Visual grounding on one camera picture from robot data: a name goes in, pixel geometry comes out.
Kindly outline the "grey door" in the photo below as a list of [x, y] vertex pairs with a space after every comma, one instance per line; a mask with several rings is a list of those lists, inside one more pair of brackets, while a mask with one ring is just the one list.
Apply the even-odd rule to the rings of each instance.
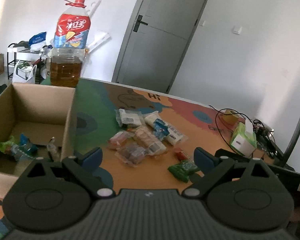
[[[112, 82], [168, 93], [207, 0], [137, 0]], [[148, 25], [133, 28], [138, 15]]]

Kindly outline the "dark green snack packet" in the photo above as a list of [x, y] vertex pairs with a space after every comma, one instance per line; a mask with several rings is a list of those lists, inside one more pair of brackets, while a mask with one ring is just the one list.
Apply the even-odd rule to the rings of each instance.
[[199, 168], [193, 161], [182, 160], [178, 164], [170, 166], [168, 171], [179, 181], [188, 183], [190, 175], [198, 172]]

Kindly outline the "white long snack packet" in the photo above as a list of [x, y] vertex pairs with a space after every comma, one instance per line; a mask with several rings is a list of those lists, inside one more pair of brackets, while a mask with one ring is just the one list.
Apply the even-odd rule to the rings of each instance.
[[[158, 111], [154, 111], [152, 113], [149, 114], [145, 114], [143, 116], [144, 121], [146, 124], [148, 124], [149, 126], [151, 126], [151, 128], [153, 128], [154, 130], [154, 121], [156, 119], [161, 119], [161, 116], [159, 115]], [[176, 146], [177, 144], [181, 144], [182, 142], [185, 142], [187, 140], [187, 136], [182, 133], [181, 131], [179, 131], [175, 126], [171, 125], [169, 122], [166, 122], [165, 120], [163, 120], [167, 126], [168, 126], [168, 130], [169, 130], [169, 135], [163, 139], [166, 140], [169, 144], [171, 144], [172, 146]]]

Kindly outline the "brown clear snack packet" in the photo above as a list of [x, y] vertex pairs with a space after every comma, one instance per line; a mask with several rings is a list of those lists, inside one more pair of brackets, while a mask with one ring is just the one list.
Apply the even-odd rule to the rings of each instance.
[[132, 167], [138, 166], [143, 161], [146, 155], [147, 150], [138, 145], [136, 142], [131, 142], [123, 145], [115, 153], [115, 156], [118, 159]]

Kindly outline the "long biscuit packet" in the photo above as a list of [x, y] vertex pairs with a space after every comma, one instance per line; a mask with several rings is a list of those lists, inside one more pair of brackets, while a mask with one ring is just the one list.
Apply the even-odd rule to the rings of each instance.
[[160, 156], [167, 152], [166, 146], [158, 140], [146, 126], [139, 126], [134, 129], [133, 139], [144, 149], [150, 156]]

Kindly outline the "light green cracker packet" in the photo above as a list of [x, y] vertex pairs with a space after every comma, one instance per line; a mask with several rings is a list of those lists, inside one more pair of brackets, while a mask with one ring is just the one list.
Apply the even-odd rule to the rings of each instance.
[[61, 159], [61, 154], [58, 150], [58, 147], [55, 145], [55, 142], [56, 142], [55, 137], [52, 137], [50, 139], [50, 141], [48, 142], [46, 149], [47, 149], [50, 161], [58, 162]]

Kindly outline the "blue small snack packet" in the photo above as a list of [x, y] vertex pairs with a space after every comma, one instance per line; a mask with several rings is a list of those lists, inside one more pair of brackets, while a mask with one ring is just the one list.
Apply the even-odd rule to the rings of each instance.
[[160, 141], [165, 139], [169, 135], [169, 130], [167, 124], [161, 120], [161, 119], [156, 119], [154, 121], [154, 130], [153, 130], [153, 135]]

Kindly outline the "small yellow box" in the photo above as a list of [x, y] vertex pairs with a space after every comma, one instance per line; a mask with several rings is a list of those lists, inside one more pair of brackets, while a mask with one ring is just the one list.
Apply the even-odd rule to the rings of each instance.
[[221, 118], [228, 125], [234, 126], [239, 120], [239, 115], [235, 110], [226, 109]]

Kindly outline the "pink candy packet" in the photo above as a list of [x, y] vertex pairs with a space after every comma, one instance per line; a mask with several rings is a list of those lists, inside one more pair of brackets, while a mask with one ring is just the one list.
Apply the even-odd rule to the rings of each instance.
[[107, 148], [118, 150], [132, 137], [134, 137], [134, 134], [131, 132], [119, 131], [108, 140]]

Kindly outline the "red small snack packet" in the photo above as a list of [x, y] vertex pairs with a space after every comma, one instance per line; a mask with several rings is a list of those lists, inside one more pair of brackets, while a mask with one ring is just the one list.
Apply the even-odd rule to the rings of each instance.
[[174, 148], [174, 155], [179, 161], [184, 160], [191, 160], [190, 157], [181, 149], [181, 148]]

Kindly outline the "blue bag on rack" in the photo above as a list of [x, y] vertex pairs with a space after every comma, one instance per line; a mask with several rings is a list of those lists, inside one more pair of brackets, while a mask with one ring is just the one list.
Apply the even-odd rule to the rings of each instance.
[[44, 42], [45, 40], [46, 40], [46, 32], [38, 33], [29, 39], [29, 46], [32, 46], [33, 44], [38, 44], [40, 42]]

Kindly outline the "black shoe rack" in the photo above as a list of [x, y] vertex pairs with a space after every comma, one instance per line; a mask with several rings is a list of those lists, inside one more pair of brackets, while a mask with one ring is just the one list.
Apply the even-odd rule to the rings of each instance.
[[18, 60], [28, 61], [37, 65], [35, 84], [41, 84], [47, 77], [47, 52], [48, 46], [43, 46], [39, 50], [17, 46], [12, 43], [7, 47], [7, 76], [12, 80], [14, 67]]

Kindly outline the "large cooking oil bottle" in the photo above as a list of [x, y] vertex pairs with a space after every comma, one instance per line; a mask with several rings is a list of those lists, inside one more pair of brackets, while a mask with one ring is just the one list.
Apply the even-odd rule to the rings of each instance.
[[58, 19], [50, 63], [53, 86], [76, 87], [82, 71], [85, 46], [91, 25], [85, 0], [67, 0]]

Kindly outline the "blue white snack packet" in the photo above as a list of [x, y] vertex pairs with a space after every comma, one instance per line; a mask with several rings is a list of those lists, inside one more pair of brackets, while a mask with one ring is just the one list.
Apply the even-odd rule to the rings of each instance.
[[16, 161], [25, 159], [32, 160], [37, 157], [38, 147], [33, 144], [27, 136], [21, 133], [19, 144], [13, 144], [11, 146], [11, 152]]

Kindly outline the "white green tissue box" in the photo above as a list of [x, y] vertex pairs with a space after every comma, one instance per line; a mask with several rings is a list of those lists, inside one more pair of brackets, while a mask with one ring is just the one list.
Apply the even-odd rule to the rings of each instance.
[[238, 123], [232, 134], [230, 146], [245, 157], [253, 154], [257, 148], [257, 140], [250, 120], [246, 119], [244, 123]]

